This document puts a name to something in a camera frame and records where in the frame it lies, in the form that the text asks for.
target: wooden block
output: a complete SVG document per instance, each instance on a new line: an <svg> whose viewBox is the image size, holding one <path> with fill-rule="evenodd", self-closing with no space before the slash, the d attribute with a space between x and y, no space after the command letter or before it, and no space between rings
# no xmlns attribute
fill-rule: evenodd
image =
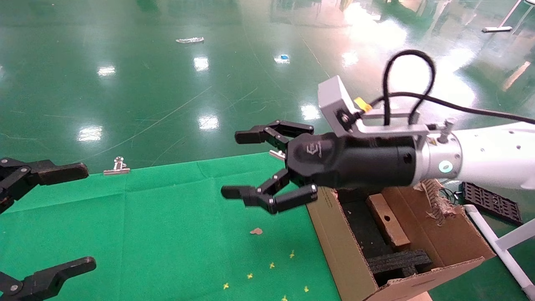
<svg viewBox="0 0 535 301"><path fill-rule="evenodd" d="M368 206L372 212L373 217L377 222L377 226L383 232L385 239L388 239L392 248L396 251L402 251L409 248L410 241L403 232L398 220L386 203L382 194L370 195L367 200Z"/></svg>

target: green epoxy floor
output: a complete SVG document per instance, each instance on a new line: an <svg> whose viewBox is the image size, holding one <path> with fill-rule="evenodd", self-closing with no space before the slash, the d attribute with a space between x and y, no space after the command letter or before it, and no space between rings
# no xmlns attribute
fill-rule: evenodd
<svg viewBox="0 0 535 301"><path fill-rule="evenodd" d="M329 130L317 84L340 75L350 95L380 94L386 61L434 57L432 95L535 117L533 12L514 33L483 34L514 0L4 0L0 2L0 156L82 161L92 173L264 152L236 130L275 119ZM516 26L522 3L506 25ZM203 36L204 43L175 39ZM288 55L281 62L280 55ZM394 65L393 91L423 91L423 62ZM394 107L409 99L394 100ZM425 104L423 121L458 129L505 121ZM495 190L535 217L535 194ZM512 227L491 221L497 233ZM528 276L533 241L513 248ZM492 279L479 287L476 277ZM432 292L436 300L524 299L498 259Z"/></svg>

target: open cardboard box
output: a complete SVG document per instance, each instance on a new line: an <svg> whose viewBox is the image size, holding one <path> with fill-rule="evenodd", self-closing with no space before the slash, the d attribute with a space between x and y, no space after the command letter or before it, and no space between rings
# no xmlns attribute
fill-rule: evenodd
<svg viewBox="0 0 535 301"><path fill-rule="evenodd" d="M433 265L425 273L378 287L335 194L322 187L318 200L307 208L342 301L405 301L495 256L464 213L439 227L427 214L431 208L424 192L390 187L381 194L409 238L410 249L425 250Z"/></svg>

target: green tablecloth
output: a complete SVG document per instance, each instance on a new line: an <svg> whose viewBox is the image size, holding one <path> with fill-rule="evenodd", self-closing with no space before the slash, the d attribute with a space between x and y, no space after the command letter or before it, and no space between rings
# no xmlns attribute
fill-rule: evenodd
<svg viewBox="0 0 535 301"><path fill-rule="evenodd" d="M272 216L220 196L282 167L255 154L37 187L0 215L0 270L22 279L93 256L58 301L339 300L304 207Z"/></svg>

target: metal screw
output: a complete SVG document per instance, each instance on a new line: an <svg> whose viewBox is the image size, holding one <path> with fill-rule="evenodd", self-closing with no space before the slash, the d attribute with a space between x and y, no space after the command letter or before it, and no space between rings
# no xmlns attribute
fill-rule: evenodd
<svg viewBox="0 0 535 301"><path fill-rule="evenodd" d="M444 127L440 130L440 137L437 138L438 142L442 144L448 143L448 136L451 134L454 124L455 118L446 118L444 120Z"/></svg>

